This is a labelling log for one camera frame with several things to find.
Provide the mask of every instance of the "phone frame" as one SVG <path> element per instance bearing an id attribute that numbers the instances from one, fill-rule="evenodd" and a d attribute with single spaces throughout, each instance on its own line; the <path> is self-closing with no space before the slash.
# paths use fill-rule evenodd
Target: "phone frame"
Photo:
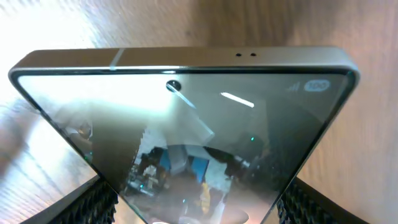
<path id="1" fill-rule="evenodd" d="M 261 74 L 336 74 L 348 77 L 348 84 L 320 132 L 305 151 L 281 189 L 262 223 L 293 178 L 301 170 L 337 114 L 359 82 L 356 65 L 336 47 L 263 47 L 263 48 L 206 48 L 165 47 L 136 49 L 76 49 L 38 50 L 26 55 L 9 72 L 9 79 L 18 92 L 50 123 L 50 125 L 84 158 L 82 152 L 48 114 L 21 87 L 18 78 L 27 75 L 121 75 L 146 73 L 261 73 Z M 144 221 L 142 215 L 130 206 Z"/>

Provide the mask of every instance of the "wooden table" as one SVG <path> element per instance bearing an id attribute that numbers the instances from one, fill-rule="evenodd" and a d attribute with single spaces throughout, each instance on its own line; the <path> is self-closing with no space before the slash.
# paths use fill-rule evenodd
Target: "wooden table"
<path id="1" fill-rule="evenodd" d="M 244 45 L 352 55 L 359 88 L 298 176 L 370 223 L 398 219 L 398 0 L 3 0 L 0 29 L 0 223 L 29 218 L 94 175 L 10 86 L 6 73 L 26 53 Z M 131 223 L 118 206 L 118 223 Z"/>

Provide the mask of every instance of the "smartphone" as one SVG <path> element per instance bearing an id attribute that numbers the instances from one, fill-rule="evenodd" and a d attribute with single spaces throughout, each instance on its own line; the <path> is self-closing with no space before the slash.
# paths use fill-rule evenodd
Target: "smartphone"
<path id="1" fill-rule="evenodd" d="M 146 223 L 262 223 L 359 81 L 336 47 L 39 50 L 17 90 Z"/>

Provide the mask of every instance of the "wood grain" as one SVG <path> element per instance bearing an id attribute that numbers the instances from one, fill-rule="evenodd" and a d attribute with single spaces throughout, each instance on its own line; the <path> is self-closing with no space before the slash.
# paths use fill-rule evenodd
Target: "wood grain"
<path id="1" fill-rule="evenodd" d="M 299 177 L 370 223 L 398 218 L 398 0 L 2 0 L 0 28 L 0 223 L 28 218 L 93 175 L 67 162 L 81 160 L 61 140 L 40 142 L 57 137 L 39 134 L 40 119 L 6 78 L 20 58 L 34 49 L 201 45 L 344 48 L 361 83 Z M 69 159 L 51 163 L 41 147 Z"/>

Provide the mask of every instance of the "phone screen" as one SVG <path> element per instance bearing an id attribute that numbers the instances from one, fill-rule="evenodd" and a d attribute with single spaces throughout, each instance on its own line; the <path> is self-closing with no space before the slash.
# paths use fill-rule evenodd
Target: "phone screen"
<path id="1" fill-rule="evenodd" d="M 147 223 L 260 223 L 352 79 L 315 73 L 21 75 L 42 114 Z"/>

